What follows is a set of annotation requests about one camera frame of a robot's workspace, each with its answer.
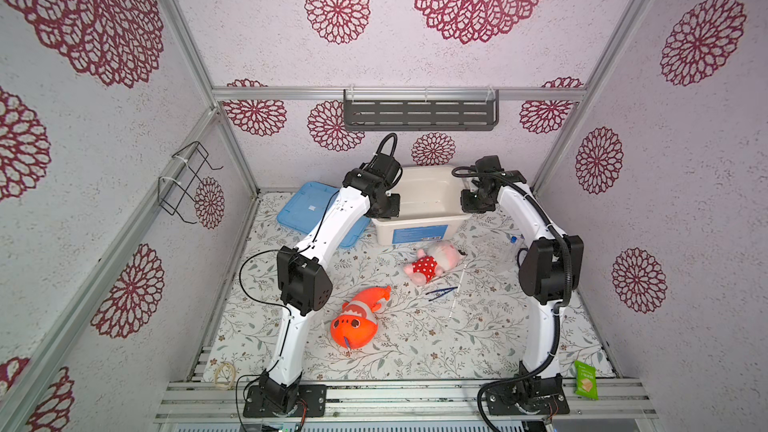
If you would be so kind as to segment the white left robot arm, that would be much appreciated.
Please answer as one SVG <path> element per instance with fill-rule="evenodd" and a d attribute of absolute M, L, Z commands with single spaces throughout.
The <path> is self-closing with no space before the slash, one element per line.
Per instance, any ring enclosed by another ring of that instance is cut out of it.
<path fill-rule="evenodd" d="M 331 298 L 329 260 L 362 217 L 392 218 L 399 214 L 400 196 L 390 190 L 402 176 L 393 153 L 373 158 L 345 175 L 342 187 L 327 202 L 318 224 L 297 245 L 277 251 L 278 305 L 282 308 L 272 358 L 258 376 L 258 390 L 280 415 L 299 401 L 303 356 L 311 319 Z"/>

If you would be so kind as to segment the clear glass stirring rod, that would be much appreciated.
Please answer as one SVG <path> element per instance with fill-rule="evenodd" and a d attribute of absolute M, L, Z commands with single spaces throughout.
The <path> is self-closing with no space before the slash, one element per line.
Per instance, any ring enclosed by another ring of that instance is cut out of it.
<path fill-rule="evenodd" d="M 457 303 L 458 303 L 458 299 L 459 299 L 460 294 L 461 294 L 461 290 L 462 290 L 462 287 L 463 287 L 463 283 L 464 283 L 464 279 L 465 279 L 465 276 L 466 276 L 466 273 L 467 273 L 467 269 L 468 269 L 468 264 L 465 264 L 463 266 L 461 274 L 460 274 L 459 283 L 456 286 L 456 289 L 454 290 L 454 298 L 453 298 L 453 302 L 451 304 L 451 308 L 449 310 L 449 315 L 448 315 L 448 319 L 449 320 L 454 315 L 454 311 L 456 309 L 456 306 L 457 306 Z"/>

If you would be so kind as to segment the white plastic storage bin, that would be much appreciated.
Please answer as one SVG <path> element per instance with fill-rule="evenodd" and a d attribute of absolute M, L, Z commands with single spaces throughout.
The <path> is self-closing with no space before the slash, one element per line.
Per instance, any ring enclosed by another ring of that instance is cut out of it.
<path fill-rule="evenodd" d="M 391 190 L 400 196 L 396 218 L 372 219 L 380 245 L 451 239 L 471 217 L 462 209 L 464 181 L 451 165 L 409 166 Z"/>

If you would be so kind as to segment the blue plastic tweezers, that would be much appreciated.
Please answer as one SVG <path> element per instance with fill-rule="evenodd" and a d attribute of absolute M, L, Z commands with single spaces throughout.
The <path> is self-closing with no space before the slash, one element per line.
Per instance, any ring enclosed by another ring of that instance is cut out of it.
<path fill-rule="evenodd" d="M 426 292 L 426 295 L 428 296 L 428 301 L 433 302 L 452 292 L 457 291 L 458 289 L 459 289 L 458 286 L 439 288 L 433 291 Z"/>

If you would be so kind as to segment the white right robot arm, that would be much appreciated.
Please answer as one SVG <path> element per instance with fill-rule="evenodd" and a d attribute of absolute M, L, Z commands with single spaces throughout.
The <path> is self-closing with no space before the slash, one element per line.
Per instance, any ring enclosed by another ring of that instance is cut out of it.
<path fill-rule="evenodd" d="M 523 415 L 568 414 L 558 350 L 562 313 L 580 279 L 583 240 L 556 225 L 523 175 L 503 169 L 497 156 L 456 167 L 451 174 L 474 185 L 461 191 L 462 210 L 473 214 L 501 210 L 519 228 L 526 249 L 518 261 L 519 286 L 528 299 L 525 353 L 515 376 L 480 387 L 478 412 L 487 425 L 492 424 L 489 413 L 497 406 Z"/>

